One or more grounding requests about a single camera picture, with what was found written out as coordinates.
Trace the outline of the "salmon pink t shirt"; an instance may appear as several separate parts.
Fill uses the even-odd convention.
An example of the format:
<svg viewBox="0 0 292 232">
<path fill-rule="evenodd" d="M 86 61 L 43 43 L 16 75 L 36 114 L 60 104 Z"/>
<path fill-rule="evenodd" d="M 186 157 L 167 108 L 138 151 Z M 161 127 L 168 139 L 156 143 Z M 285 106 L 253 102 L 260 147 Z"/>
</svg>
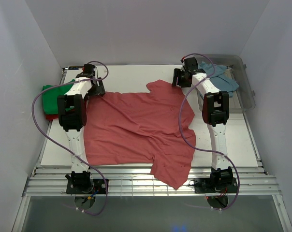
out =
<svg viewBox="0 0 292 232">
<path fill-rule="evenodd" d="M 194 112 L 178 87 L 158 80 L 147 93 L 107 92 L 87 105 L 86 158 L 93 166 L 150 163 L 174 189 L 187 180 L 196 142 Z"/>
</svg>

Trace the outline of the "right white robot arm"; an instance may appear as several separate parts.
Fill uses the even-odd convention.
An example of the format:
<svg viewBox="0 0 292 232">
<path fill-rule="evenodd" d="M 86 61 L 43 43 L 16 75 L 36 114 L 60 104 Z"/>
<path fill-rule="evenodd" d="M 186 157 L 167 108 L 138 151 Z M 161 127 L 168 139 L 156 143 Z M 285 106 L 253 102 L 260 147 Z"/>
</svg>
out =
<svg viewBox="0 0 292 232">
<path fill-rule="evenodd" d="M 181 59 L 182 68 L 174 69 L 172 86 L 194 87 L 203 98 L 202 118 L 207 125 L 211 149 L 196 150 L 212 153 L 210 177 L 198 184 L 201 189 L 212 189 L 215 192 L 225 190 L 233 183 L 233 170 L 227 157 L 226 124 L 229 119 L 229 94 L 221 91 L 211 82 L 206 71 L 199 68 L 193 55 Z"/>
</svg>

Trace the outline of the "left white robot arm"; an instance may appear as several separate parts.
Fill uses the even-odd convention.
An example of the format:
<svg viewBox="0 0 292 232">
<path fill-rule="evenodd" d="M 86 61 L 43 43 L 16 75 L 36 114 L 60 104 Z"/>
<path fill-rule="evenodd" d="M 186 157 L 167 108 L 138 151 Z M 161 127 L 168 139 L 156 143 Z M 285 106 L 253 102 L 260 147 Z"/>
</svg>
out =
<svg viewBox="0 0 292 232">
<path fill-rule="evenodd" d="M 76 83 L 63 95 L 57 97 L 58 120 L 69 142 L 71 173 L 66 175 L 69 187 L 81 193 L 93 190 L 84 144 L 84 129 L 87 123 L 87 101 L 90 96 L 104 96 L 102 79 L 97 76 L 97 68 L 91 63 L 83 66 L 76 76 Z"/>
</svg>

